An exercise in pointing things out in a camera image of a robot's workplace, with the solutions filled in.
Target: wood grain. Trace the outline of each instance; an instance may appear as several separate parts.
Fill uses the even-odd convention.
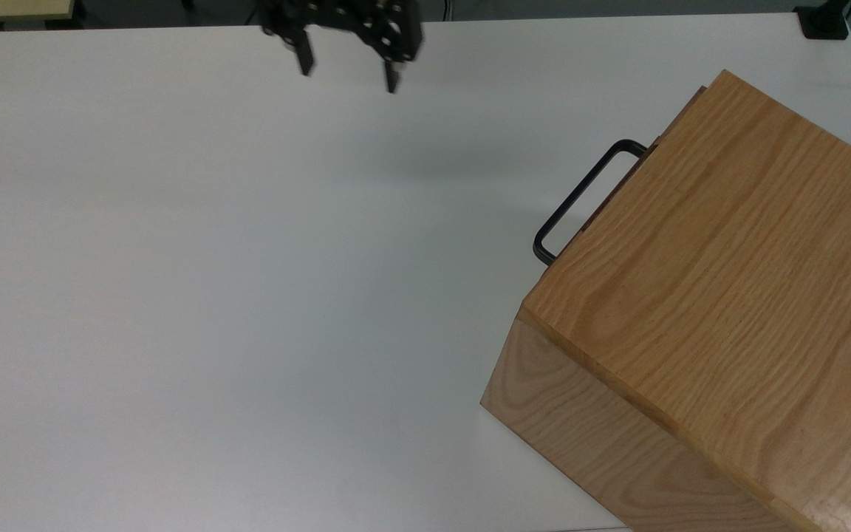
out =
[[[801,530],[851,532],[851,147],[722,73],[519,316]]]
[[[71,17],[73,0],[0,0],[0,21]]]
[[[792,530],[520,320],[482,405],[632,530]]]

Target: box top surface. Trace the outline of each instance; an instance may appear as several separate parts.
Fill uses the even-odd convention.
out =
[[[723,72],[521,314],[793,525],[851,532],[845,142]]]

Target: white table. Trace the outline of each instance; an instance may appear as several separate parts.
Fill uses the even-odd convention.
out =
[[[0,34],[0,531],[619,526],[477,403],[533,233],[722,68],[851,142],[851,39],[425,34],[398,95],[333,31]]]

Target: drawer handle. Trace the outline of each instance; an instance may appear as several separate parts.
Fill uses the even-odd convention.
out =
[[[564,199],[563,203],[560,203],[560,206],[550,215],[550,218],[544,222],[544,225],[541,226],[540,231],[537,231],[537,235],[534,236],[534,256],[537,256],[537,259],[540,259],[541,262],[550,266],[553,264],[554,260],[557,259],[557,256],[554,253],[547,251],[546,247],[544,247],[544,238],[550,233],[551,229],[554,229],[554,226],[557,225],[557,222],[560,222],[560,218],[564,218],[564,215],[567,214],[567,211],[570,210],[573,203],[580,199],[580,196],[584,191],[587,190],[587,186],[593,183],[593,180],[600,175],[602,169],[606,168],[606,165],[612,161],[612,158],[615,155],[619,154],[619,152],[625,151],[627,154],[635,155],[636,157],[641,157],[646,152],[646,147],[639,144],[639,142],[635,142],[634,140],[629,140],[628,138],[618,140],[612,145],[612,148],[609,149],[608,152],[590,169],[584,179],[580,181],[580,185],[577,185],[577,188],[573,189],[573,192],[570,192],[570,195]]]

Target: floor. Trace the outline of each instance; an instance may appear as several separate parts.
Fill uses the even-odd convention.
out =
[[[251,0],[196,0],[184,10],[180,0],[84,0],[84,27],[230,26],[245,24]],[[442,19],[443,0],[420,0],[423,20]],[[458,0],[454,20],[552,17],[632,16],[695,13],[782,13],[797,4],[820,0]],[[41,23],[11,23],[6,30],[27,30]]]

